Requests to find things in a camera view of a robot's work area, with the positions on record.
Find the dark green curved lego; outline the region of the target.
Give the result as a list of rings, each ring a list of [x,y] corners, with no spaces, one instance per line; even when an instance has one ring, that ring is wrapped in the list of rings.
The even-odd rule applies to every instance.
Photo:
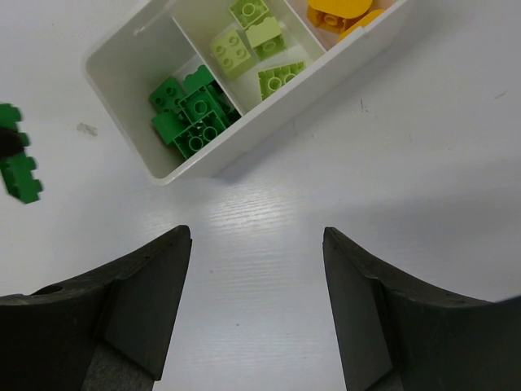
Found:
[[[165,111],[151,119],[151,123],[165,145],[173,143],[174,139],[190,124],[183,112]]]

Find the dark green square lego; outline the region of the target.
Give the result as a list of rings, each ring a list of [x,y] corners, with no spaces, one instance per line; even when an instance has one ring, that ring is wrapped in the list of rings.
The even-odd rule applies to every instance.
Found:
[[[174,140],[175,147],[187,160],[202,150],[225,130],[218,121],[199,121],[183,130]]]

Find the yellow flower printed lego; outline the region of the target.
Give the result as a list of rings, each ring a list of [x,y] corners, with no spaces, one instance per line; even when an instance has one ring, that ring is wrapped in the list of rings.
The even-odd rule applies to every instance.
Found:
[[[342,33],[366,15],[373,0],[308,0],[307,17],[314,27]]]

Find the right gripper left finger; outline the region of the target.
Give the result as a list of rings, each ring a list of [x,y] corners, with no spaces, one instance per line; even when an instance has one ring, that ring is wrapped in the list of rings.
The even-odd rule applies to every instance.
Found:
[[[190,251],[190,229],[177,226],[84,274],[2,297],[2,389],[152,389],[163,375]]]

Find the small dark green lego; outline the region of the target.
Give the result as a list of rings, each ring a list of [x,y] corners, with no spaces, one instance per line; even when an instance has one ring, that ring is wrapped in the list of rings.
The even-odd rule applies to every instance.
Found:
[[[175,77],[167,77],[149,96],[151,106],[158,112],[178,112],[179,102],[186,96]]]

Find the light green lego brick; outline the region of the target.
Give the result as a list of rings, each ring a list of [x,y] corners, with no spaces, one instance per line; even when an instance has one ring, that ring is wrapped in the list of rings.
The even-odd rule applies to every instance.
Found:
[[[282,29],[273,16],[266,17],[259,24],[254,24],[246,30],[246,37],[259,61],[286,50]]]
[[[224,74],[234,80],[256,65],[237,29],[228,29],[212,40],[210,48]]]
[[[229,11],[243,30],[272,15],[263,0],[237,0],[230,5]]]
[[[259,71],[257,76],[261,99],[266,100],[305,69],[306,63],[300,61]]]

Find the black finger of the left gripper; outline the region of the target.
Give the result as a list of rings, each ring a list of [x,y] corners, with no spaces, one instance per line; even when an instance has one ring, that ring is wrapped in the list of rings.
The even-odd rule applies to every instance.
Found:
[[[23,151],[23,142],[17,131],[0,127],[0,159],[15,156]]]

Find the tall green number lego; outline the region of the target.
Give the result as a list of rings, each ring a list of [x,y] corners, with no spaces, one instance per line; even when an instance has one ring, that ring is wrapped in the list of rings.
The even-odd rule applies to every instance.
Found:
[[[202,86],[212,85],[214,81],[215,79],[208,67],[200,65],[195,72],[184,77],[182,84],[187,94],[191,94]]]

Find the orange small lego brick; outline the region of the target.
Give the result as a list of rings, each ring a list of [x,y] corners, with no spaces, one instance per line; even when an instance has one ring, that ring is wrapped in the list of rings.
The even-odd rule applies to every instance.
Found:
[[[337,39],[337,42],[341,42],[343,39],[345,39],[350,33],[355,31],[356,29],[367,27],[370,23],[372,23],[375,19],[377,19],[384,12],[385,12],[384,9],[375,9],[375,10],[372,10],[372,11],[368,11],[355,24],[353,24],[347,30],[342,32],[339,35],[339,37]]]

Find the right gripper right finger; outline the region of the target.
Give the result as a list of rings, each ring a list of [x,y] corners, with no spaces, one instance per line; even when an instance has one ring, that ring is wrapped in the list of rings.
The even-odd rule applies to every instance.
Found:
[[[334,227],[322,250],[347,389],[519,389],[518,297],[489,302],[439,288]]]

